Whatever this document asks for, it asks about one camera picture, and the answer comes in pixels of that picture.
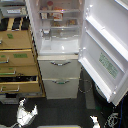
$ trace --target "dark floor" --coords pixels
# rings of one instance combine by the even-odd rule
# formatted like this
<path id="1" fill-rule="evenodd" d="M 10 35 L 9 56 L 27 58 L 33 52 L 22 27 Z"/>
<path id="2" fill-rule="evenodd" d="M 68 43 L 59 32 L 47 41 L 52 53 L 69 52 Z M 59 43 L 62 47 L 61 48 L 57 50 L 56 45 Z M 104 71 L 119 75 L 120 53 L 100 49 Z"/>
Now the dark floor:
<path id="1" fill-rule="evenodd" d="M 93 128 L 93 122 L 90 116 L 97 116 L 101 128 L 103 128 L 109 109 L 101 109 L 96 100 L 94 109 L 89 109 L 90 102 L 84 93 L 78 91 L 77 99 L 47 100 L 46 98 L 28 99 L 25 104 L 27 111 L 31 111 L 34 105 L 37 105 L 38 115 L 33 123 L 26 128 L 37 128 L 46 125 L 79 125 L 82 128 Z M 3 105 L 0 103 L 0 124 L 11 126 L 17 122 L 18 105 Z"/>

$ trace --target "cabinet drawer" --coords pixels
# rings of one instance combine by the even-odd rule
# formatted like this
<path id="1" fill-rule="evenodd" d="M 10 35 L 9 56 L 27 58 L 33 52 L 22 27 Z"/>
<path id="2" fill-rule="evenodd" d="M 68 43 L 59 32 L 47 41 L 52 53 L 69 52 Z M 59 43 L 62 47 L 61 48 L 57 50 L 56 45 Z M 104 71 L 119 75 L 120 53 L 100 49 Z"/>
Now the cabinet drawer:
<path id="1" fill-rule="evenodd" d="M 36 65 L 22 67 L 0 67 L 0 77 L 37 76 Z"/>
<path id="2" fill-rule="evenodd" d="M 27 82 L 0 82 L 0 93 L 40 92 L 38 79 Z"/>
<path id="3" fill-rule="evenodd" d="M 31 48 L 28 31 L 0 32 L 0 49 Z"/>
<path id="4" fill-rule="evenodd" d="M 41 60 L 38 57 L 38 62 L 43 79 L 80 76 L 81 64 L 77 59 Z"/>
<path id="5" fill-rule="evenodd" d="M 77 98 L 79 79 L 43 80 L 47 99 Z"/>
<path id="6" fill-rule="evenodd" d="M 1 50 L 1 66 L 23 66 L 34 65 L 34 58 L 31 49 L 27 50 Z"/>

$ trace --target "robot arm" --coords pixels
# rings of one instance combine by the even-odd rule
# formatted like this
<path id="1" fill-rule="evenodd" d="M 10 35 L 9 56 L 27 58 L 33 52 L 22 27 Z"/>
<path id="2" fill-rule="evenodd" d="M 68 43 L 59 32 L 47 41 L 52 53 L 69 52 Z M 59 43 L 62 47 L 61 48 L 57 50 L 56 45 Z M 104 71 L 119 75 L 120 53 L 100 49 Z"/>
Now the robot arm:
<path id="1" fill-rule="evenodd" d="M 20 101 L 20 105 L 17 111 L 17 122 L 20 128 L 22 126 L 30 125 L 32 121 L 34 120 L 34 117 L 38 114 L 36 105 L 34 109 L 32 110 L 32 112 L 28 112 L 25 110 L 23 106 L 24 102 L 25 102 L 25 99 Z"/>

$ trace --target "white refrigerator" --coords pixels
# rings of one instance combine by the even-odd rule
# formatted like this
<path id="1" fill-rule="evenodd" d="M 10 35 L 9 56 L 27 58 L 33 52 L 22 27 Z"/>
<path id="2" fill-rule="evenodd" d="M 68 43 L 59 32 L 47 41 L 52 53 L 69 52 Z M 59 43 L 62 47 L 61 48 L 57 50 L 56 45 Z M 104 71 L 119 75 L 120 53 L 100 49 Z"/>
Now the white refrigerator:
<path id="1" fill-rule="evenodd" d="M 26 0 L 26 6 L 46 95 L 77 91 L 80 62 L 107 101 L 118 105 L 128 91 L 128 0 Z M 59 68 L 50 69 L 47 60 Z M 49 80 L 69 83 L 63 78 L 77 81 L 48 87 Z"/>

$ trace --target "open refrigerator door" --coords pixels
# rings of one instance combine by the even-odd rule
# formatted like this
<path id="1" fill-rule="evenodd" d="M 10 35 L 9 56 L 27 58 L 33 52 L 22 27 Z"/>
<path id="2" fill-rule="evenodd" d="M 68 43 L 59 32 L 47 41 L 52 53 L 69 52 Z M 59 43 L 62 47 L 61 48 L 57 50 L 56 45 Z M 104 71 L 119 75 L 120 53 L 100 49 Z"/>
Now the open refrigerator door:
<path id="1" fill-rule="evenodd" d="M 117 1 L 86 0 L 83 20 L 79 62 L 117 106 L 128 91 L 128 11 Z"/>

